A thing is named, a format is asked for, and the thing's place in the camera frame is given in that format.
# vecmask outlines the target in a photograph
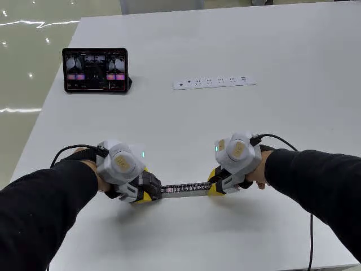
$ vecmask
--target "black strap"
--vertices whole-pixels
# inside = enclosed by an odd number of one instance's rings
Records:
[[[61,161],[66,161],[66,160],[79,160],[79,161],[89,160],[96,163],[96,151],[92,148],[86,148],[85,150],[74,152],[72,155],[64,159],[61,159]]]

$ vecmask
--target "finger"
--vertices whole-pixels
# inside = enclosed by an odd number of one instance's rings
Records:
[[[257,185],[258,185],[258,188],[261,189],[261,190],[266,188],[266,184],[263,183],[263,182],[257,182]]]

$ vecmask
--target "power outlet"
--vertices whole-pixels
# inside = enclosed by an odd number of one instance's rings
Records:
[[[244,86],[255,84],[256,82],[246,76],[198,77],[176,81],[173,83],[173,89],[202,89],[217,88],[221,86]]]
[[[206,78],[205,80],[205,87],[211,88],[213,86],[213,79],[211,77]]]

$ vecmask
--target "black sleeve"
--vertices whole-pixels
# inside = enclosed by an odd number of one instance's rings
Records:
[[[265,177],[328,224],[361,261],[361,158],[277,150],[266,161]]]
[[[0,191],[1,269],[45,270],[97,189],[91,168],[62,161]]]

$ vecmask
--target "tablet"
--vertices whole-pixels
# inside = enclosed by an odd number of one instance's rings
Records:
[[[67,93],[125,93],[129,89],[125,48],[63,49]]]

